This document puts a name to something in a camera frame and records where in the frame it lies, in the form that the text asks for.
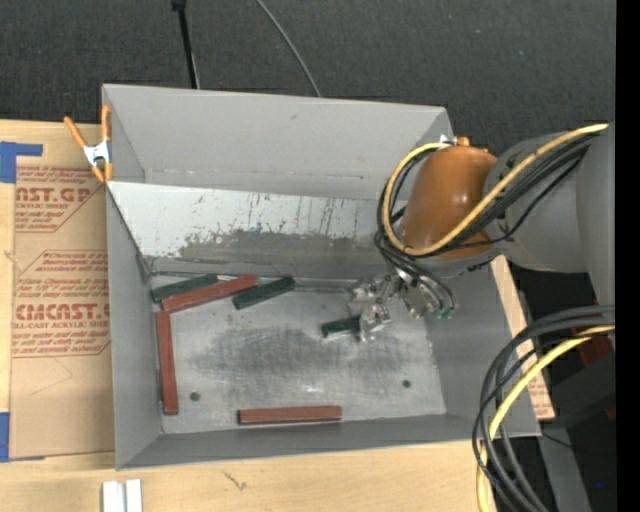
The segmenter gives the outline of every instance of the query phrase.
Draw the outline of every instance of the cardboard sheet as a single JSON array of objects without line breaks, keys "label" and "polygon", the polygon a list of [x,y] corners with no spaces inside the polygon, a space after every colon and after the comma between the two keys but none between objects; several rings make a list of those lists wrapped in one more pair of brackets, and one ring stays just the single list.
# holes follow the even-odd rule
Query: cardboard sheet
[{"label": "cardboard sheet", "polygon": [[62,123],[1,121],[0,140],[44,146],[18,157],[9,456],[111,450],[104,187]]}]

